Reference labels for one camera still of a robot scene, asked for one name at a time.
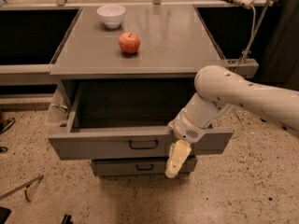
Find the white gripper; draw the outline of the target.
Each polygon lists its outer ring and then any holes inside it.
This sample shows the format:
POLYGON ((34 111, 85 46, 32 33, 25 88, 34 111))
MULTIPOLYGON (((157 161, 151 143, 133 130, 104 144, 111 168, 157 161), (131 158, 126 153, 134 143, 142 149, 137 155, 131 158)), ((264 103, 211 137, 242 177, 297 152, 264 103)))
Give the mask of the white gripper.
POLYGON ((205 129, 210 124, 210 120, 187 110, 181 110, 167 124, 167 127, 173 131, 174 136, 178 139, 169 150, 169 158, 165 168, 165 175, 168 178, 174 178, 178 175, 183 163, 192 151, 191 144, 197 143, 204 136, 205 129))

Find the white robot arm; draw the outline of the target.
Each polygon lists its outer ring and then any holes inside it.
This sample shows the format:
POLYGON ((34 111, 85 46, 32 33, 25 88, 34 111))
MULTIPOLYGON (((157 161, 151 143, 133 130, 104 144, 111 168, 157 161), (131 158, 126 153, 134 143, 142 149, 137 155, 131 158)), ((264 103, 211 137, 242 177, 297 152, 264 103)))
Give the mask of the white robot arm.
POLYGON ((257 84, 228 69, 210 65, 194 78, 195 94, 168 127, 177 141, 170 147, 165 175, 174 178, 214 119, 231 106, 242 107, 286 132, 299 135, 299 92, 257 84))

